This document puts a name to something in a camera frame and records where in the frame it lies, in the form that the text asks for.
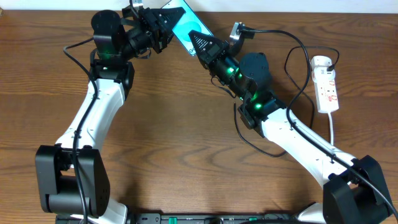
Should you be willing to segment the turquoise screen smartphone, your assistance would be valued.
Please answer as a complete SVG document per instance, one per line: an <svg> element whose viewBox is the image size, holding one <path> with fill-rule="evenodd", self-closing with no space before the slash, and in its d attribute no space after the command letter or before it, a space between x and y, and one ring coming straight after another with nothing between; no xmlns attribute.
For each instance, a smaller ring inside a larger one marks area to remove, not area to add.
<svg viewBox="0 0 398 224"><path fill-rule="evenodd" d="M162 9L171 9L176 7L182 7L185 13L173 28L173 33L180 41L182 46L185 48L185 50L188 52L188 54L191 56L195 56L196 52L188 33L192 30L195 30L206 35L213 34L195 14L195 12L185 0L170 0L164 6L162 6Z"/></svg>

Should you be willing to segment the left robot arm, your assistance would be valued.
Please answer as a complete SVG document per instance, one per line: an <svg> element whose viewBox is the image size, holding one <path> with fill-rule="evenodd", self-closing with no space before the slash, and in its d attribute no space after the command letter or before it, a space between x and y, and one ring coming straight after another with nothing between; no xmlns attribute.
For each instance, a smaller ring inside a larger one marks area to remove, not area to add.
<svg viewBox="0 0 398 224"><path fill-rule="evenodd" d="M121 12L103 10L91 19L88 90L74 120L54 145L42 145L35 169L42 210L59 221L127 223L128 209L110 196L101 150L116 113L133 84L133 58L160 53L173 37L182 7L143 8L131 1Z"/></svg>

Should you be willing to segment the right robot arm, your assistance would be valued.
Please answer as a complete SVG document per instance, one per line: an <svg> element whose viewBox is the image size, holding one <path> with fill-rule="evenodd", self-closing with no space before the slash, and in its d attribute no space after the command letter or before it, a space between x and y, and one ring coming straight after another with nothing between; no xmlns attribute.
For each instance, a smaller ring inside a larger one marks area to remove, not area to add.
<svg viewBox="0 0 398 224"><path fill-rule="evenodd" d="M298 213L294 223L381 223L397 215L379 163L339 150L304 125L272 91L264 54L236 59L238 45L197 31L189 36L203 67L241 99L244 124L289 153L321 186L322 202Z"/></svg>

